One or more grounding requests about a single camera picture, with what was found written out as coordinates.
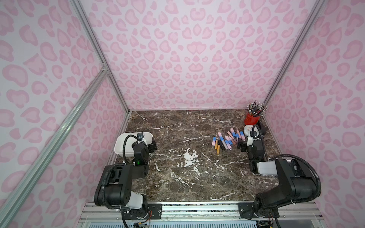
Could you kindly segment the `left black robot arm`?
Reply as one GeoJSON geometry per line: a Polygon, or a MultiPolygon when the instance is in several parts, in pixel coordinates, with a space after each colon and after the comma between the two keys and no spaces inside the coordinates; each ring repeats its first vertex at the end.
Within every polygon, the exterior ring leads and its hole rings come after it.
{"type": "Polygon", "coordinates": [[[128,211],[137,217],[145,216],[148,213],[147,199],[132,191],[132,182],[148,175],[149,157],[156,150],[156,141],[150,132],[121,134],[114,152],[124,161],[104,168],[94,203],[110,210],[128,211]]]}

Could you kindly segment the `white plastic storage box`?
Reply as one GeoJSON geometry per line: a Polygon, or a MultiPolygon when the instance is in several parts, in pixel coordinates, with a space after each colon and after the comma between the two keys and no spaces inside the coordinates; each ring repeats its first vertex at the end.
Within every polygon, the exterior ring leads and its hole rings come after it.
{"type": "Polygon", "coordinates": [[[132,144],[137,142],[138,140],[134,137],[127,138],[128,135],[133,135],[138,137],[138,135],[142,135],[142,141],[145,142],[146,145],[153,144],[153,134],[150,132],[134,132],[134,133],[123,133],[121,134],[115,143],[114,152],[117,155],[123,156],[123,146],[125,144],[125,156],[127,158],[134,157],[134,150],[132,148],[132,144]]]}

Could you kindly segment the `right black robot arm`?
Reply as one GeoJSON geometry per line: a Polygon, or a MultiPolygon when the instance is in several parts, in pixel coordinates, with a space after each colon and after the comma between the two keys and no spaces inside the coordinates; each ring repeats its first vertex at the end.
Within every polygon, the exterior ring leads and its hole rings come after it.
{"type": "Polygon", "coordinates": [[[246,138],[240,149],[249,158],[250,171],[255,175],[276,176],[278,185],[255,195],[251,203],[239,203],[240,217],[278,219],[279,209],[296,203],[309,202],[321,194],[321,181],[316,170],[301,157],[280,154],[269,158],[264,145],[264,134],[258,125],[245,127],[246,138]]]}

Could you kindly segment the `pink lip gloss tube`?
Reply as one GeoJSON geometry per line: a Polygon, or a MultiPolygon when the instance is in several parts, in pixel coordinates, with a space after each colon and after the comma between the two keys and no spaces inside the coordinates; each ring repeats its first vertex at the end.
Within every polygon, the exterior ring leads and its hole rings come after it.
{"type": "Polygon", "coordinates": [[[231,141],[234,145],[236,145],[237,143],[236,143],[236,141],[235,141],[235,139],[234,139],[234,137],[233,137],[232,133],[231,133],[230,131],[228,131],[228,132],[227,132],[227,134],[228,134],[228,136],[229,136],[229,138],[230,138],[230,141],[231,141]]]}

